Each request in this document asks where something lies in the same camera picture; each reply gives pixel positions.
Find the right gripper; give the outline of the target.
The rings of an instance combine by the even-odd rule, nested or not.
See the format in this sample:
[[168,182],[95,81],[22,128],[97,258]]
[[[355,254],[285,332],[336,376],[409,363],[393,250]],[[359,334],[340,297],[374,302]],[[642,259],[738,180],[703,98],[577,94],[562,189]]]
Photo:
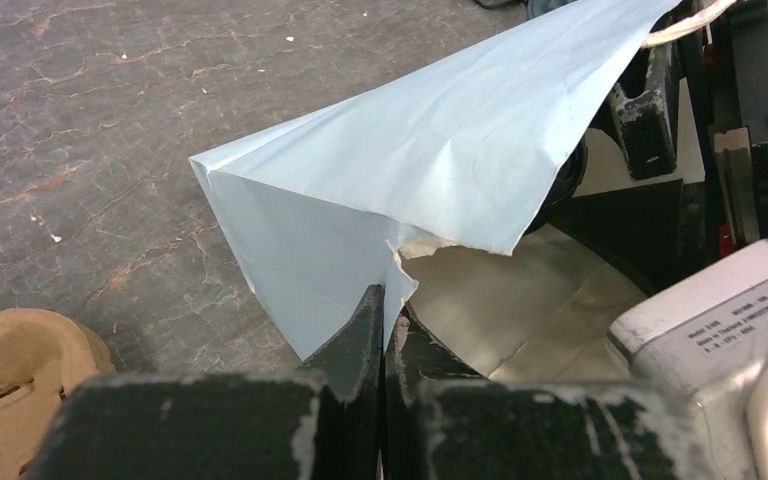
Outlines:
[[[738,1],[678,46],[704,183],[576,197],[550,221],[648,295],[768,238],[768,1]],[[642,49],[607,96],[634,180],[677,167],[680,79],[675,44]]]

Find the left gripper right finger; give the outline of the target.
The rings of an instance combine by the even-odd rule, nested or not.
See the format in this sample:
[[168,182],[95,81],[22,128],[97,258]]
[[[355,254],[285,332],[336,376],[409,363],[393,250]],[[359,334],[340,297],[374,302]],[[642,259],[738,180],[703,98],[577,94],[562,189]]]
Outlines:
[[686,409],[641,381],[497,382],[404,308],[383,357],[387,479],[711,479]]

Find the black coffee cup lid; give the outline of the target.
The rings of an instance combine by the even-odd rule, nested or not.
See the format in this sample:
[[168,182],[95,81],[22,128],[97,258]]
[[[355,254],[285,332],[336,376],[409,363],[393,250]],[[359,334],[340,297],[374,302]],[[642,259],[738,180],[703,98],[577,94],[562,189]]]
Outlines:
[[558,174],[525,235],[530,235],[559,214],[573,198],[581,185],[588,161],[588,149],[584,138],[561,166]]

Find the light blue paper bag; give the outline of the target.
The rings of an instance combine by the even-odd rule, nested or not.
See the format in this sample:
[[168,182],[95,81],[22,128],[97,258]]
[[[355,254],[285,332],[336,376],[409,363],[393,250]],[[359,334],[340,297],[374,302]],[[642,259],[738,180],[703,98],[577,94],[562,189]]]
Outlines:
[[576,1],[402,78],[191,158],[250,290],[301,359],[406,259],[508,256],[610,88],[674,8]]

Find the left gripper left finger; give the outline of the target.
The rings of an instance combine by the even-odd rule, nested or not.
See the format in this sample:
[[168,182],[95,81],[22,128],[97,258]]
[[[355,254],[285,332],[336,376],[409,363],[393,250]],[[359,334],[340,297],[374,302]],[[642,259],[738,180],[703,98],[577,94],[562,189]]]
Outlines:
[[77,387],[30,479],[379,479],[384,290],[286,372],[116,374]]

